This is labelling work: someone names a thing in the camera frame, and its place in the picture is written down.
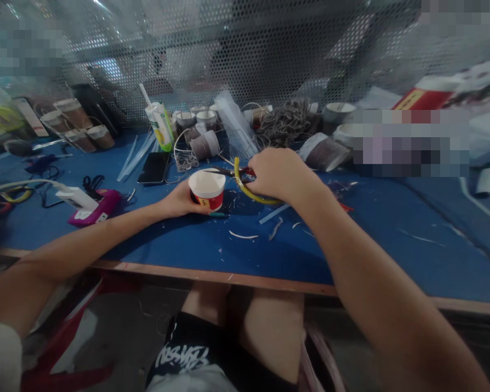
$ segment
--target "metal mesh wall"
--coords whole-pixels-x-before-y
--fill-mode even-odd
[[[420,0],[1,0],[1,29],[61,30],[62,69],[0,78],[0,102],[86,82],[134,125],[146,122],[138,83],[169,110],[210,105],[223,88],[238,104],[355,102],[372,85],[402,94],[490,59],[490,26],[472,18],[490,9],[464,4],[434,20]]]

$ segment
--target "black cable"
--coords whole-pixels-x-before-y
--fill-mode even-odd
[[[92,181],[91,177],[85,176],[82,181],[82,186],[85,190],[85,193],[92,197],[94,200],[100,201],[102,199],[102,196],[100,196],[96,190],[100,187],[100,185],[102,185],[104,180],[105,177],[101,174],[94,177]]]
[[[63,172],[60,171],[56,166],[49,166],[46,170],[48,172],[48,177],[46,180],[53,180],[56,181],[57,178],[59,178]],[[44,178],[44,173],[40,174],[40,178]],[[63,200],[57,201],[56,203],[49,204],[47,205],[47,191],[52,187],[52,184],[48,182],[41,182],[33,187],[33,190],[40,195],[40,198],[42,199],[42,208],[48,209],[51,207],[54,207],[58,204],[65,203]]]
[[[430,207],[430,209],[432,209],[434,212],[438,213],[439,216],[443,220],[445,220],[447,223],[451,224],[456,230],[461,232],[465,236],[465,238],[468,239],[468,241],[470,241],[472,243],[472,245],[474,245],[477,249],[481,250],[485,254],[485,256],[487,256],[490,259],[490,249],[486,245],[484,245],[481,241],[479,241],[477,238],[468,234],[468,232],[464,231],[461,228],[461,226],[457,225],[454,222],[454,220],[452,220],[443,210],[436,207],[431,201],[429,201],[426,194],[417,190],[416,188],[414,188],[412,185],[410,185],[406,181],[402,181],[399,179],[391,179],[391,181],[397,182],[397,183],[405,186],[406,188],[408,188],[412,193],[414,193],[418,198],[420,198],[423,201],[423,203],[425,203],[428,207]]]

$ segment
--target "table edge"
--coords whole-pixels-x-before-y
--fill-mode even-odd
[[[30,250],[0,248],[0,256],[21,258],[30,252]],[[214,281],[242,286],[259,287],[262,289],[297,291],[307,294],[317,294],[332,297],[338,296],[338,292],[333,285],[278,278],[266,278],[255,275],[137,264],[104,259],[97,260],[92,265],[92,267],[100,268],[103,270],[134,272],[148,275],[166,276],[171,278]],[[442,310],[455,310],[490,315],[490,302],[470,301],[466,299],[443,297],[430,297],[430,299],[432,299],[434,304]]]

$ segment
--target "black phone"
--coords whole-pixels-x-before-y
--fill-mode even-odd
[[[151,152],[149,153],[145,164],[143,165],[140,177],[138,177],[138,183],[154,184],[163,183],[165,181],[165,175],[167,173],[167,166],[169,164],[168,152]]]

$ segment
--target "blue workbench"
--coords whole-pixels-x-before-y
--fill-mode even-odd
[[[120,205],[118,213],[131,211],[165,197],[175,185],[144,187],[136,179],[143,160],[125,182],[116,178],[133,140],[132,135],[120,138],[114,148],[94,154],[70,149],[74,156],[54,164],[64,170],[59,181],[80,186],[82,178],[103,174],[102,188],[117,189],[134,198]],[[60,147],[45,148],[43,154],[59,154]],[[219,159],[211,163],[229,167]],[[20,158],[0,161],[0,183],[29,178]],[[168,180],[177,179],[171,165]],[[490,302],[490,260],[441,216],[399,182],[389,179],[359,177],[348,169],[320,174],[325,183],[339,186],[357,182],[342,192],[342,202],[352,208],[351,217],[376,240],[430,296]],[[410,183],[446,211],[456,222],[490,247],[490,219],[461,193],[458,179],[412,179]],[[48,192],[47,203],[57,201],[54,191]],[[490,208],[490,199],[483,202]],[[67,204],[44,210],[40,197],[34,194],[17,205],[7,217],[0,219],[0,248],[32,250],[73,230],[66,221],[73,212]],[[120,244],[104,256],[107,260],[157,265],[191,270],[219,271],[233,274],[332,284],[323,254],[315,238],[307,232],[293,209],[279,216],[284,223],[275,238],[268,241],[278,219],[260,225],[259,220],[277,207],[251,201],[227,183],[222,212],[228,219],[188,215],[155,224]],[[229,230],[243,236],[259,235],[255,240],[233,237]],[[433,242],[414,238],[422,237]]]

